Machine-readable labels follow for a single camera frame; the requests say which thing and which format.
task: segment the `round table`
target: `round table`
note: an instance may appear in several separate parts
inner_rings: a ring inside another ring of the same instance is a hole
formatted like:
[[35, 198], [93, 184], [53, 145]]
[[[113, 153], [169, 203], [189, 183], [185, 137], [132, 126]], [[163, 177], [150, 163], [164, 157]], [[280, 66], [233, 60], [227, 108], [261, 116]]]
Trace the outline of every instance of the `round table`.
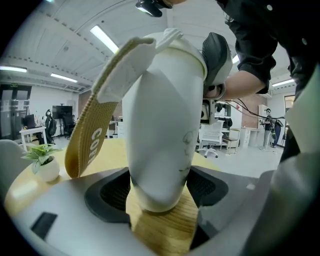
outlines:
[[[32, 173], [31, 166], [20, 173], [10, 186], [4, 201], [4, 207], [10, 216], [22, 211], [54, 184], [70, 179], [64, 167], [65, 153], [64, 149], [54, 154], [60, 164], [60, 176], [53, 182], [42, 181]], [[192, 165], [217, 170], [216, 166], [198, 153], [194, 154]], [[127, 166], [125, 141], [122, 138], [105, 139], [100, 153], [83, 176]], [[198, 208], [186, 186], [175, 208], [162, 214], [142, 211], [134, 189], [131, 189], [126, 201], [126, 212], [130, 215], [131, 229], [135, 236], [158, 255], [182, 255], [188, 252]]]

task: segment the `white ceiling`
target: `white ceiling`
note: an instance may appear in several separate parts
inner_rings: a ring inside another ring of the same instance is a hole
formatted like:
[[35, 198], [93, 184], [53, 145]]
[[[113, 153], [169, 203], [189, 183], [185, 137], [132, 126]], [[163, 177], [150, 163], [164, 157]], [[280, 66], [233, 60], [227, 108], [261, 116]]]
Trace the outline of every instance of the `white ceiling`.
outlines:
[[[16, 32], [0, 60], [1, 65], [27, 68], [28, 72], [0, 71], [0, 82], [47, 86], [76, 93], [88, 90], [113, 55], [90, 33], [95, 25], [99, 25], [118, 46], [131, 37], [178, 28], [201, 50], [208, 34], [215, 32], [225, 37], [232, 56], [236, 55], [236, 38], [225, 24], [224, 13], [214, 0], [187, 1], [171, 10], [164, 9], [161, 18], [142, 13], [135, 8], [136, 2], [44, 1]], [[277, 64], [271, 72], [271, 81], [275, 83], [283, 81], [284, 77], [289, 78], [286, 51], [278, 46], [273, 57]], [[237, 64], [233, 65], [231, 74], [235, 72]], [[78, 82], [51, 77], [51, 73]]]

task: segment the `green plant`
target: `green plant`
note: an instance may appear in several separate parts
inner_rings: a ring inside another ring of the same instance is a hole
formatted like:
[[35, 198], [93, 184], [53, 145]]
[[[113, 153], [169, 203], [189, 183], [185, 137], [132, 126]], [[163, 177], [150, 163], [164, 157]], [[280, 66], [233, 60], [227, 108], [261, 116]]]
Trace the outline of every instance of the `green plant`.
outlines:
[[54, 148], [52, 144], [43, 144], [32, 147], [22, 158], [35, 161], [32, 171], [36, 174], [40, 166], [44, 166], [54, 159], [50, 155], [58, 151], [61, 149]]

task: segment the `doorway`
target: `doorway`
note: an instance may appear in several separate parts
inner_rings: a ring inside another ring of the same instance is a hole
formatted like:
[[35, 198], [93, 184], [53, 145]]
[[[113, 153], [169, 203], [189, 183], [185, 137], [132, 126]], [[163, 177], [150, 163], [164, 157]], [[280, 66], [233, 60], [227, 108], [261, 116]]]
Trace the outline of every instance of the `doorway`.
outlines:
[[0, 139], [18, 140], [24, 118], [29, 111], [31, 86], [0, 85]]

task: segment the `monitor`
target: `monitor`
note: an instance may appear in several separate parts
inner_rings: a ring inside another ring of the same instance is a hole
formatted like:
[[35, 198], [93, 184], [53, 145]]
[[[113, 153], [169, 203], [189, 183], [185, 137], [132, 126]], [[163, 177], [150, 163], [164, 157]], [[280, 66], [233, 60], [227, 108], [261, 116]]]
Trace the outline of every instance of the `monitor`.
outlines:
[[53, 119], [61, 119], [64, 115], [72, 115], [72, 106], [52, 106]]
[[36, 127], [35, 115], [34, 114], [26, 115], [21, 120], [22, 120], [23, 126], [28, 127], [28, 129], [32, 129], [32, 128]]

